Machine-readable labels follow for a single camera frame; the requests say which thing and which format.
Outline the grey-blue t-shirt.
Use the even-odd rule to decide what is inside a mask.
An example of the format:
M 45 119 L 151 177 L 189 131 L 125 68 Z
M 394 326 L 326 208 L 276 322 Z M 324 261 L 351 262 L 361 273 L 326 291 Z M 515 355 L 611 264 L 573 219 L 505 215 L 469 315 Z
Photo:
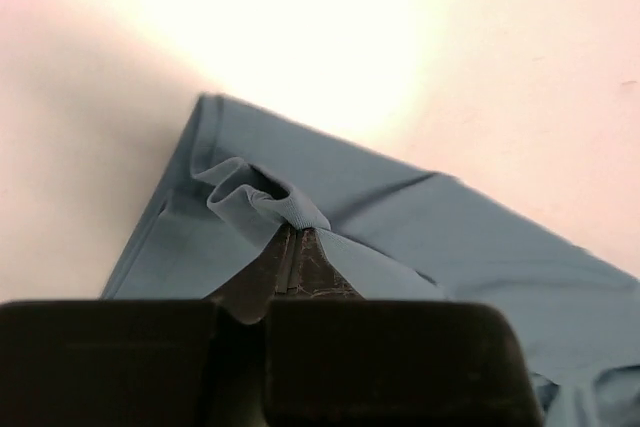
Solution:
M 508 318 L 548 426 L 639 422 L 639 283 L 457 179 L 223 96 L 201 97 L 104 294 L 200 298 L 283 224 L 370 299 Z

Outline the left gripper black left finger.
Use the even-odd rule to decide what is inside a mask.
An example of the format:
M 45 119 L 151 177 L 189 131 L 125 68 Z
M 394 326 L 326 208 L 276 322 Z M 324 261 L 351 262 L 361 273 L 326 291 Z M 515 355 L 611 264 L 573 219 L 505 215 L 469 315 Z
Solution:
M 1 307 L 5 426 L 261 426 L 262 322 L 298 234 L 197 300 L 16 301 Z

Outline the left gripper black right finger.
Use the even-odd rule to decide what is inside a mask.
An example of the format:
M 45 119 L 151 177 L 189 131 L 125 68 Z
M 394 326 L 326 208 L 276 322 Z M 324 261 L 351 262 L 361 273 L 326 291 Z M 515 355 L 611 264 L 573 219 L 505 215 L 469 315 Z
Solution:
M 291 235 L 264 320 L 271 426 L 539 426 L 516 335 L 478 303 L 361 298 L 317 233 Z

